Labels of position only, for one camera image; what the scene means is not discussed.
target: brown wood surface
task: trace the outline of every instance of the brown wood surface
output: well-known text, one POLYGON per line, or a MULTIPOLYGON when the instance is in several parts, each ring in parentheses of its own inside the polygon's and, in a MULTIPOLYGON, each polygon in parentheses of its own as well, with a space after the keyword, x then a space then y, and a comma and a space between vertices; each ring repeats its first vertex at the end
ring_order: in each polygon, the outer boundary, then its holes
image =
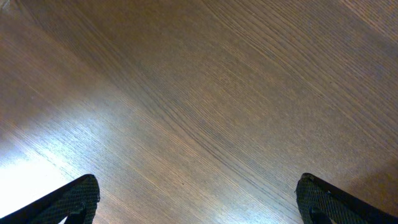
POLYGON ((396 2, 0 2, 0 217, 85 173, 95 223, 302 223, 303 172, 398 215, 396 2))

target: laminate flooring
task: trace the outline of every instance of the laminate flooring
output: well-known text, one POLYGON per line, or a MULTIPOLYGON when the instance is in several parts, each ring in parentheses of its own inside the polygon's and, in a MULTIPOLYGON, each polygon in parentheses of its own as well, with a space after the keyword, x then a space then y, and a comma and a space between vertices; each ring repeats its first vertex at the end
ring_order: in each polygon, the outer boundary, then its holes
POLYGON ((0 1, 0 217, 302 223, 304 172, 398 215, 398 3, 0 1))

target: wood grain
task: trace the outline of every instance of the wood grain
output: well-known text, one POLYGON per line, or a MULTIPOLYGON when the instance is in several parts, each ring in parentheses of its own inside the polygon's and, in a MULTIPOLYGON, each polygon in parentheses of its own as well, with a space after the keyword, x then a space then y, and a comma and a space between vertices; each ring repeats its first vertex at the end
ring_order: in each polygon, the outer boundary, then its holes
POLYGON ((0 216, 93 173, 95 223, 302 223, 303 172, 398 215, 397 9, 5 4, 0 216))

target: wooden floor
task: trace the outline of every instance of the wooden floor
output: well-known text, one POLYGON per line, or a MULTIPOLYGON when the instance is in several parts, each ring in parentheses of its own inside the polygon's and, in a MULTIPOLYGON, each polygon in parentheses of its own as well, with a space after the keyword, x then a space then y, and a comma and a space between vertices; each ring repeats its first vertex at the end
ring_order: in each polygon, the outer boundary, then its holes
POLYGON ((95 223, 302 223, 303 172, 398 215, 393 0, 0 2, 0 217, 86 173, 95 223))

